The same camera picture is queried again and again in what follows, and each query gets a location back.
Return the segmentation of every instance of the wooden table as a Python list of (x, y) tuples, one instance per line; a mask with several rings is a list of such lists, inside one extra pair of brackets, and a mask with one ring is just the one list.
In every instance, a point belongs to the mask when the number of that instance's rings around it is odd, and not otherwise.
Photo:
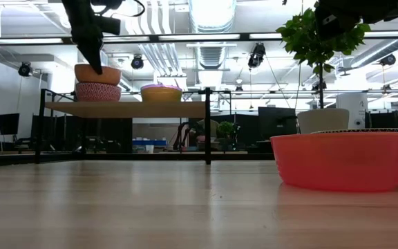
[(398, 249), (398, 190), (303, 190), (268, 161), (0, 167), (0, 248)]

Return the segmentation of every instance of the shelf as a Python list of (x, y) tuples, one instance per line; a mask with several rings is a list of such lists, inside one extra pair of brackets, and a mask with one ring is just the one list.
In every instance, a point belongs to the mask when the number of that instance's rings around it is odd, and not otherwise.
[(46, 102), (46, 108), (81, 118), (205, 117), (205, 102)]

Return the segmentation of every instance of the ceiling duct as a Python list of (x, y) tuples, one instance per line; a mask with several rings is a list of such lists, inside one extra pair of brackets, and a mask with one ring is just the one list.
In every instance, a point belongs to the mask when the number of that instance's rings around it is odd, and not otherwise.
[[(195, 33), (229, 33), (233, 26), (236, 0), (189, 0), (190, 22)], [(204, 69), (218, 69), (227, 48), (195, 48), (198, 64)]]
[(361, 55), (356, 56), (350, 64), (351, 68), (361, 68), (381, 60), (398, 50), (398, 39), (383, 41)]

